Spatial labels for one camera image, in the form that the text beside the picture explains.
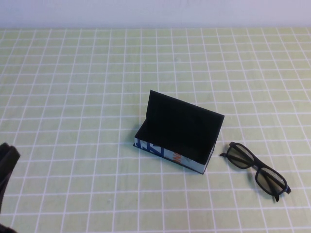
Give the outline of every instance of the box lid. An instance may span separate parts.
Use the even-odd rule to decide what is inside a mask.
[[[146,121],[135,137],[205,164],[223,120],[221,114],[151,90]]]

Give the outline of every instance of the sunglasses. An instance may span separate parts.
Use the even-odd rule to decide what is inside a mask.
[[[256,166],[255,180],[263,191],[275,197],[277,202],[282,193],[290,194],[291,189],[284,177],[260,161],[248,148],[235,142],[230,142],[229,146],[227,153],[222,153],[220,156],[227,158],[233,165],[241,169]]]

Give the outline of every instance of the grid pattern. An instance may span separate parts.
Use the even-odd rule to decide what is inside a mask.
[[[205,175],[137,150],[150,89],[225,115]],[[0,222],[23,233],[311,231],[311,28],[0,30]],[[292,189],[219,158],[246,145]]]

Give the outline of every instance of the sunglasses lens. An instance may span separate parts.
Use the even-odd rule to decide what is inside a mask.
[[[228,151],[228,159],[239,168],[248,168],[253,165],[253,156],[242,146],[235,145]]]
[[[284,180],[274,171],[262,168],[258,171],[257,183],[270,195],[280,194],[285,189]]]

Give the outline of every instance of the open box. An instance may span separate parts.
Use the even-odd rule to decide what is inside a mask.
[[[134,146],[204,174],[224,116],[150,91]]]

